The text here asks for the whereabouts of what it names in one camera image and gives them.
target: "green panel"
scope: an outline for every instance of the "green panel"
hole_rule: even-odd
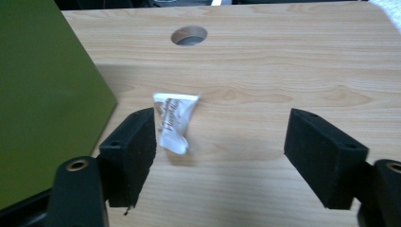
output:
[[[0,209],[88,155],[115,98],[52,0],[0,1]]]

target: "wood grain surface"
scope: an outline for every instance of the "wood grain surface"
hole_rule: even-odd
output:
[[[371,164],[401,160],[401,36],[369,3],[64,16],[119,102],[101,140],[155,92],[201,95],[188,153],[158,147],[136,208],[109,209],[111,226],[357,226],[358,201],[324,209],[284,156],[293,107],[355,137]],[[183,26],[208,36],[177,46]]]

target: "screw hole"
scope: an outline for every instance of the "screw hole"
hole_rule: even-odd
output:
[[[113,147],[120,146],[120,142],[119,141],[112,141],[112,146]]]
[[[79,160],[76,160],[75,162],[70,163],[67,166],[67,170],[70,172],[79,171],[79,170],[87,167],[88,165],[89,165],[88,161],[86,161],[84,159],[79,159]]]
[[[357,145],[353,145],[353,144],[346,144],[345,146],[348,148],[357,148]]]
[[[401,173],[401,165],[398,163],[387,163],[387,167],[396,173]]]

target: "toothpaste tube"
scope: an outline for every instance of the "toothpaste tube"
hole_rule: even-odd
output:
[[[185,154],[188,142],[183,137],[199,96],[155,93],[154,106],[160,115],[159,144],[177,154]]]

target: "round hole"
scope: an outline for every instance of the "round hole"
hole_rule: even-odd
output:
[[[398,163],[387,163],[387,167],[394,172],[401,173],[401,165]]]
[[[357,148],[357,146],[353,144],[346,144],[345,146],[348,148]]]
[[[171,35],[171,41],[176,45],[196,45],[204,41],[207,31],[201,26],[185,26]]]
[[[87,166],[88,166],[88,161],[86,161],[84,159],[79,159],[79,160],[76,160],[76,161],[70,163],[67,166],[67,170],[70,172],[74,172],[74,171],[79,171]]]

